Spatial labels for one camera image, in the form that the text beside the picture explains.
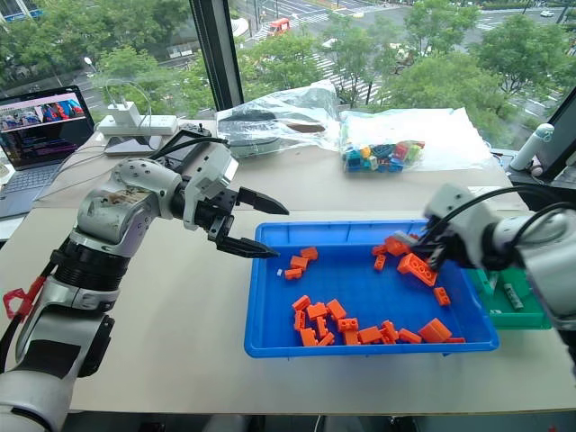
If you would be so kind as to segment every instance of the window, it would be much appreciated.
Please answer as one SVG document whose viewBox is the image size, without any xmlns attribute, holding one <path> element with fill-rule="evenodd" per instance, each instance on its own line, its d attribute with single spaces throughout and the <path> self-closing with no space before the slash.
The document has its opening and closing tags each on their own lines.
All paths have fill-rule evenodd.
<svg viewBox="0 0 576 432">
<path fill-rule="evenodd" d="M 327 78 L 354 110 L 463 106 L 519 149 L 576 84 L 576 7 L 528 3 L 229 0 L 244 99 Z"/>
<path fill-rule="evenodd" d="M 77 85 L 96 122 L 122 98 L 187 118 L 214 106 L 187 0 L 0 0 L 0 12 L 0 97 Z"/>
</svg>

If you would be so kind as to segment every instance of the power strip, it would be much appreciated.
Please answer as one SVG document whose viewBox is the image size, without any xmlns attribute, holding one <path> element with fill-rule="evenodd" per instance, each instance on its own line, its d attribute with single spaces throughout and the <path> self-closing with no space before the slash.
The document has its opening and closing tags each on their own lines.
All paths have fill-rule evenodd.
<svg viewBox="0 0 576 432">
<path fill-rule="evenodd" d="M 121 135 L 174 135 L 178 129 L 178 119 L 175 115 L 153 115 L 152 119 L 149 116 L 140 116 L 140 120 L 146 117 L 142 124 L 138 126 L 130 126 L 127 124 L 119 125 L 116 120 L 107 115 L 100 121 L 98 130 L 104 135 L 121 136 Z"/>
</svg>

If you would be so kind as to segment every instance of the white table surface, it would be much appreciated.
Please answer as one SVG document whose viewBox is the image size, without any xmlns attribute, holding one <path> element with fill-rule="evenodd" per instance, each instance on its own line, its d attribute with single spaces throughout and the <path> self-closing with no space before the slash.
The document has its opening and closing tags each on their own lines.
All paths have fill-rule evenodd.
<svg viewBox="0 0 576 432">
<path fill-rule="evenodd" d="M 498 169 L 350 178 L 337 155 L 315 148 L 253 159 L 232 186 L 270 194 L 292 213 L 238 209 L 231 235 L 252 238 L 263 221 L 417 218 L 445 181 L 509 185 Z M 42 203 L 51 208 L 31 212 L 0 250 L 4 290 L 28 286 L 69 233 L 76 199 L 85 193 L 54 194 Z M 514 195 L 499 204 L 522 207 Z M 576 408 L 572 364 L 552 330 L 501 331 L 501 347 L 489 353 L 253 359 L 243 348 L 250 267 L 250 260 L 216 251 L 203 232 L 185 231 L 181 221 L 156 220 L 122 280 L 103 364 L 76 382 L 71 408 L 338 414 Z M 2 316 L 0 327 L 6 324 Z"/>
</svg>

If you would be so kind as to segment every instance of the plastic bag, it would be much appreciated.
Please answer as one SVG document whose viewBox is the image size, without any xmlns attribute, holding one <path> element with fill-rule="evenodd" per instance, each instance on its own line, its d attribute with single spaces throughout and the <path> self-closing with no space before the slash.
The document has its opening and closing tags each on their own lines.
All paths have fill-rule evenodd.
<svg viewBox="0 0 576 432">
<path fill-rule="evenodd" d="M 494 164 L 464 108 L 345 111 L 340 117 L 346 171 L 438 171 Z"/>
<path fill-rule="evenodd" d="M 315 145 L 338 150 L 338 98 L 328 80 L 267 94 L 217 114 L 235 158 Z"/>
</svg>

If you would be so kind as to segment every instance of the green tray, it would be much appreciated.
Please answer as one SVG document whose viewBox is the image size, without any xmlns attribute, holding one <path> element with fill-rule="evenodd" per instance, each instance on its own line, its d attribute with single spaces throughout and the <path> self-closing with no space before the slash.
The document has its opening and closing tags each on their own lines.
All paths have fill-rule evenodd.
<svg viewBox="0 0 576 432">
<path fill-rule="evenodd" d="M 468 270 L 468 275 L 476 287 L 484 309 L 490 314 L 496 329 L 549 329 L 551 327 L 542 306 L 528 284 L 524 270 L 509 268 L 501 272 L 490 272 L 490 276 L 493 274 L 497 274 L 498 277 L 495 289 L 492 289 L 489 277 L 483 270 Z M 514 291 L 524 304 L 522 310 L 514 310 L 504 293 L 503 284 L 512 284 Z"/>
</svg>

